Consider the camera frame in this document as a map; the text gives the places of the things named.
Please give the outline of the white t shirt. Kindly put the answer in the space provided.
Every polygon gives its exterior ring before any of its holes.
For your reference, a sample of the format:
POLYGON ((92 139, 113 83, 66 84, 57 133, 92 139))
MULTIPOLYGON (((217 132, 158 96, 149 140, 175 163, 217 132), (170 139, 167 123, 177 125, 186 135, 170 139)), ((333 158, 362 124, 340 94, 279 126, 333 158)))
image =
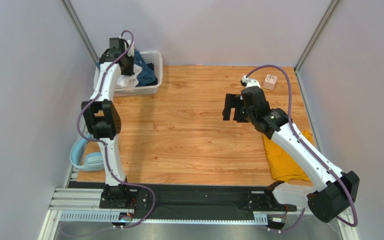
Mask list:
POLYGON ((135 64, 133 66, 133 75, 121 75, 116 82, 116 87, 121 89, 136 87, 139 84, 138 76, 142 71, 143 68, 135 64))

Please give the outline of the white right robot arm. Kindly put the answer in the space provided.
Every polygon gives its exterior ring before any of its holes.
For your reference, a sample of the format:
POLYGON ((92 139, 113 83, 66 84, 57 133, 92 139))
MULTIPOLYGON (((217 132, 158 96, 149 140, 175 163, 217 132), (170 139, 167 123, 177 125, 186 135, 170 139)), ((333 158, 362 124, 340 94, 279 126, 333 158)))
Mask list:
POLYGON ((313 184, 305 187, 278 180, 264 190, 270 203, 309 209, 324 223, 338 219, 346 209, 356 212, 358 175, 354 171, 343 171, 319 152, 284 110, 270 107, 260 87, 247 87, 240 94, 226 94, 222 116, 224 121, 251 123, 286 151, 313 184))

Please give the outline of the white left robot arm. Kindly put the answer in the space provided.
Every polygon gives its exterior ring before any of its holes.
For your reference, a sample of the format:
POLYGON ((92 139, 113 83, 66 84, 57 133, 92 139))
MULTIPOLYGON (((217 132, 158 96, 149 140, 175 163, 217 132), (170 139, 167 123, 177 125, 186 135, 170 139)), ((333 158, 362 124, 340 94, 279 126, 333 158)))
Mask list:
POLYGON ((117 81, 122 75, 132 75, 134 67, 134 40, 111 38, 109 48, 99 59, 100 72, 96 88, 88 101, 81 104, 80 117, 85 121, 88 142, 98 144, 103 157, 105 185, 101 198, 104 201, 129 199, 129 183, 122 167, 119 152, 121 119, 113 98, 117 81))

